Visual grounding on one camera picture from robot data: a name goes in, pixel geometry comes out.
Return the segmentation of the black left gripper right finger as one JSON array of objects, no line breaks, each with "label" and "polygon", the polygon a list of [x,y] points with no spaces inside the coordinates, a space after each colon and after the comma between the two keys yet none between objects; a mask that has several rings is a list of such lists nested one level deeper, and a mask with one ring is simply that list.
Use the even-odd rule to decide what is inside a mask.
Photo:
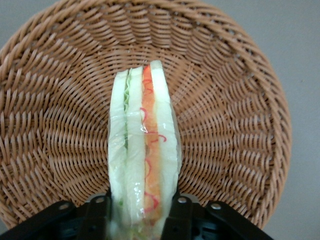
[{"label": "black left gripper right finger", "polygon": [[271,240],[272,238],[228,204],[176,193],[161,234],[162,240]]}]

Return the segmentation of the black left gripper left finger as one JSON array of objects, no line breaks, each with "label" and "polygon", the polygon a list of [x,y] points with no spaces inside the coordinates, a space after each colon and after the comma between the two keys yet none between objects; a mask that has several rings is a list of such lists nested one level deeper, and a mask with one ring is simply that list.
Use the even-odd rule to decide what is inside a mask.
[{"label": "black left gripper left finger", "polygon": [[62,200],[3,233],[2,240],[109,240],[112,200],[97,193],[81,206]]}]

